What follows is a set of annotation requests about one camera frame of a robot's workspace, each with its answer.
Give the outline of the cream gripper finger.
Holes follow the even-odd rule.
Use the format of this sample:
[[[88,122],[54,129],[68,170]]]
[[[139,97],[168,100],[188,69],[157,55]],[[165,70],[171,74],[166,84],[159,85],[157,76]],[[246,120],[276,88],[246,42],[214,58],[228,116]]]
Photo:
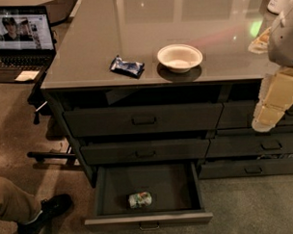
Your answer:
[[[252,128],[269,132],[293,105],[293,67],[281,67],[261,81],[258,103],[253,113]]]
[[[249,51],[254,54],[267,53],[270,31],[271,28],[267,28],[254,41],[252,41],[249,45]]]

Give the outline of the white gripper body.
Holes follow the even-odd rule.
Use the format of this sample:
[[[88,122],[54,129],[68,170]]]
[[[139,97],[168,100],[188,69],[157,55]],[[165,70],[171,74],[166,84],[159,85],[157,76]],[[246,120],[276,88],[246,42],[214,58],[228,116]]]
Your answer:
[[[272,24],[268,56],[277,65],[293,67],[293,0],[289,0]]]

